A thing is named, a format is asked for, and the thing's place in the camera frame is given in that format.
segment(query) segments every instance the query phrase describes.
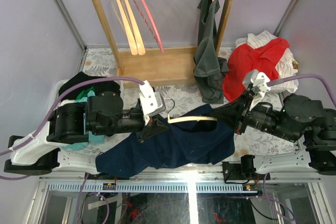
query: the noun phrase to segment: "black cloth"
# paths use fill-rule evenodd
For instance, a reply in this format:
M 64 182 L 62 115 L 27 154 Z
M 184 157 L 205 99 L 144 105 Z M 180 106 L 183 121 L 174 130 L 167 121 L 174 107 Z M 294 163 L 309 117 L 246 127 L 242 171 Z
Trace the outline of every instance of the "black cloth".
M 102 76 L 88 76 L 87 74 L 83 72 L 79 72 L 74 77 L 72 77 L 70 80 L 68 80 L 66 83 L 63 84 L 63 86 L 59 89 L 58 93 L 62 94 L 69 88 L 75 86 L 76 84 L 79 84 L 84 81 L 94 80 L 98 78 L 103 78 Z M 94 92 L 96 95 L 99 95 L 102 92 L 111 91 L 114 93 L 117 93 L 120 95 L 120 86 L 115 81 L 105 81 L 105 82 L 99 82 L 94 84 L 85 85 L 79 89 L 74 90 L 73 92 L 70 92 L 67 94 L 63 100 L 75 100 L 76 97 L 79 95 L 80 92 L 82 92 L 85 89 L 89 89 L 91 87 L 94 87 Z
M 229 69 L 226 59 L 217 57 L 214 45 L 214 37 L 217 34 L 215 13 L 219 10 L 219 2 L 201 0 L 198 9 L 201 13 L 198 23 L 198 47 L 194 55 L 194 78 L 203 102 L 223 103 L 223 77 Z
M 203 105 L 185 114 L 208 115 L 210 105 Z M 114 148 L 96 157 L 101 173 L 129 178 L 147 167 L 176 168 L 188 163 L 216 164 L 235 151 L 234 131 L 221 121 L 189 121 L 164 124 L 168 131 L 138 142 L 132 133 Z

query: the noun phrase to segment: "dark blue t-shirt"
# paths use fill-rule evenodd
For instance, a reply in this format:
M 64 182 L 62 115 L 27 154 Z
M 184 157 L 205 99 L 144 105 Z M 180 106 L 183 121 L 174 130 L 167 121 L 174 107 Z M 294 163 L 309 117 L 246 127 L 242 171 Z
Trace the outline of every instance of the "dark blue t-shirt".
M 210 105 L 198 107 L 184 116 L 208 115 Z M 216 164 L 235 151 L 234 131 L 221 121 L 189 121 L 164 124 L 168 131 L 143 143 L 132 133 L 114 148 L 96 157 L 97 170 L 129 178 L 147 167 L 176 168 L 188 163 Z

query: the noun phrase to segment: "green cloth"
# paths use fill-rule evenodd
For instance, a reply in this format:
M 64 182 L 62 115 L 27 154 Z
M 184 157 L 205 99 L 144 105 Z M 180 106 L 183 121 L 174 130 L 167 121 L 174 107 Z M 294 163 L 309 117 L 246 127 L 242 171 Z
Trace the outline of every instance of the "green cloth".
M 93 91 L 94 92 L 94 87 L 91 87 L 91 88 L 89 88 L 89 89 L 85 89 L 85 90 L 83 90 L 82 92 L 80 92 L 79 93 L 79 95 L 76 97 L 76 100 L 80 100 L 80 99 L 82 99 L 83 97 L 88 97 L 88 96 L 90 96 L 90 95 L 88 95 L 88 93 L 90 92 L 90 91 Z
M 223 103 L 222 89 L 224 73 L 228 72 L 226 59 L 218 58 L 214 45 L 217 29 L 215 13 L 219 10 L 218 0 L 201 0 L 198 25 L 198 48 L 194 55 L 196 67 L 194 78 L 206 103 Z

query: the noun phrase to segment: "metal hook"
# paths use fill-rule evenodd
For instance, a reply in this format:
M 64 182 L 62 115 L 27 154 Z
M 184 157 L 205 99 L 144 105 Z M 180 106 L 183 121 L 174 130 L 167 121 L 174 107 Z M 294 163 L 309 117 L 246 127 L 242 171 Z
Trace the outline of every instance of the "metal hook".
M 167 114 L 169 114 L 175 108 L 175 101 L 172 98 L 163 98 L 163 100 L 171 100 L 173 102 L 173 107 L 167 111 Z

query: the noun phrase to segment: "wooden clothes rack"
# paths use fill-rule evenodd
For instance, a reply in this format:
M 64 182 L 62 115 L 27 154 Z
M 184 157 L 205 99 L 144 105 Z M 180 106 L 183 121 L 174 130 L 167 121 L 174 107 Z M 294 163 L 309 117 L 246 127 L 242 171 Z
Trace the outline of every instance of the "wooden clothes rack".
M 221 20 L 215 38 L 217 54 L 223 39 L 232 1 L 224 0 Z M 193 76 L 195 68 L 193 56 L 196 52 L 196 47 L 165 48 L 164 54 L 160 52 L 159 48 L 146 49 L 146 54 L 143 56 L 133 56 L 129 51 L 120 52 L 115 44 L 116 42 L 114 41 L 101 1 L 92 0 L 92 2 L 118 64 L 117 76 L 147 80 L 153 86 L 195 83 Z M 124 83 L 125 88 L 136 86 L 136 83 L 134 84 L 133 82 Z

